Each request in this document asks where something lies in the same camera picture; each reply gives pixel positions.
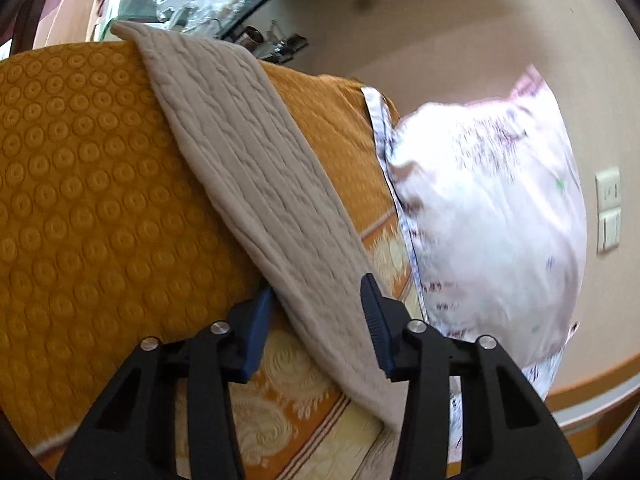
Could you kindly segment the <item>wooden bed headboard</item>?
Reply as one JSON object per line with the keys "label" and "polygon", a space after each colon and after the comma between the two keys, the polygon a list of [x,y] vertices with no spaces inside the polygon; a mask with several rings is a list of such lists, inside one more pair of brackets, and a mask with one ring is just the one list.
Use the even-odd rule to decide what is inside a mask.
{"label": "wooden bed headboard", "polygon": [[639,356],[546,400],[577,458],[586,458],[622,429],[639,407]]}

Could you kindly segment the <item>pink floral pillow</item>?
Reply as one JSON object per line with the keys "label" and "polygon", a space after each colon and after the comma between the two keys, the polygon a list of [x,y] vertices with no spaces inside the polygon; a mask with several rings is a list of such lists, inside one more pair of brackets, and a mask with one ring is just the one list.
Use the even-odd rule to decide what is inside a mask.
{"label": "pink floral pillow", "polygon": [[427,103],[387,144],[426,316],[495,337],[521,367],[565,346],[584,278],[587,215],[559,104],[536,68],[509,96]]}

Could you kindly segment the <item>white wall switch plate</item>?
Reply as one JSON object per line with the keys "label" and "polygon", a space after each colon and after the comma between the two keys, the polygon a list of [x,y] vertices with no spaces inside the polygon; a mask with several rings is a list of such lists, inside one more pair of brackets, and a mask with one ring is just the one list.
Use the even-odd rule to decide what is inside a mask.
{"label": "white wall switch plate", "polygon": [[610,168],[596,174],[598,205],[597,252],[604,254],[620,244],[622,232],[622,180],[620,170]]}

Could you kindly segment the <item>beige cable-knit sweater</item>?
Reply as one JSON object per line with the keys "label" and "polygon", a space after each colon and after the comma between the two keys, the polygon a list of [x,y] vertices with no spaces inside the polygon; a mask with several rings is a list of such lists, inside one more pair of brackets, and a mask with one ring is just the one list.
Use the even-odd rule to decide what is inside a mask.
{"label": "beige cable-knit sweater", "polygon": [[181,154],[311,356],[382,422],[358,474],[388,478],[406,390],[378,368],[362,312],[360,282],[373,266],[277,89],[236,44],[131,22],[113,32],[136,44]]}

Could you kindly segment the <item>white blue floral pillow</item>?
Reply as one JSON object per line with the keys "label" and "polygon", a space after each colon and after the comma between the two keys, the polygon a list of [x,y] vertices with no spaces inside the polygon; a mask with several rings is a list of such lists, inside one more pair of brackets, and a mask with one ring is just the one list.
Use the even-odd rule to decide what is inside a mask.
{"label": "white blue floral pillow", "polygon": [[[400,201],[394,189],[392,180],[390,180],[390,170],[387,169],[386,158],[390,154],[388,142],[396,140],[394,127],[392,126],[392,114],[390,114],[390,106],[382,93],[372,87],[363,87],[361,92],[364,96],[367,109],[372,124],[373,139],[375,145],[376,158],[382,170],[385,182],[390,190],[396,216],[398,220],[398,230],[401,232],[401,239],[404,242],[406,253],[411,269],[411,278],[409,292],[404,296],[405,305],[413,318],[420,318],[426,324],[430,324],[427,312],[424,307],[424,293],[418,268],[418,259],[416,258],[416,250],[413,247],[410,236],[409,222],[406,215],[402,211]],[[548,396],[552,382],[555,380],[556,373],[560,367],[564,348],[550,354],[548,358],[533,362],[532,365],[523,368],[525,377],[532,384],[536,393],[544,400]],[[457,382],[454,385],[454,392],[449,395],[449,448],[448,448],[448,464],[453,465],[461,460],[462,457],[462,394],[459,392],[460,385]]]}

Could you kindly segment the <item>orange dotted blanket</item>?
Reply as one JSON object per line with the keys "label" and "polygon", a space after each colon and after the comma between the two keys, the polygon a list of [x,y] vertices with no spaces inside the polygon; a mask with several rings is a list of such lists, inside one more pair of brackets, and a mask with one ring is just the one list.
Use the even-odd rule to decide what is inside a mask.
{"label": "orange dotted blanket", "polygon": [[[331,178],[382,283],[401,296],[409,263],[375,159],[362,84],[262,67]],[[66,445],[79,424],[31,444],[25,426],[38,414],[20,409],[32,383],[26,354],[42,346],[26,318],[42,298],[32,267],[60,242],[47,236],[48,224],[76,221],[85,236],[99,216],[117,223],[153,207],[186,206],[210,208],[224,224],[181,157],[132,44],[58,46],[1,62],[1,407],[38,460]]]}

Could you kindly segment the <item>yellow patterned bed sheet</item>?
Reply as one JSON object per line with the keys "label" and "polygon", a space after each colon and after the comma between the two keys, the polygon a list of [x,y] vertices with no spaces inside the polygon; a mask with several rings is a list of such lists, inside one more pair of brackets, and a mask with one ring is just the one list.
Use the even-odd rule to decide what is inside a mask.
{"label": "yellow patterned bed sheet", "polygon": [[[52,220],[58,246],[32,267],[42,298],[26,318],[40,333],[27,352],[32,383],[22,411],[31,444],[49,441],[85,416],[145,335],[195,334],[256,289],[250,259],[210,208],[150,208],[89,235]],[[272,317],[262,364],[231,401],[251,479],[349,479],[381,431],[316,365],[282,312]]]}

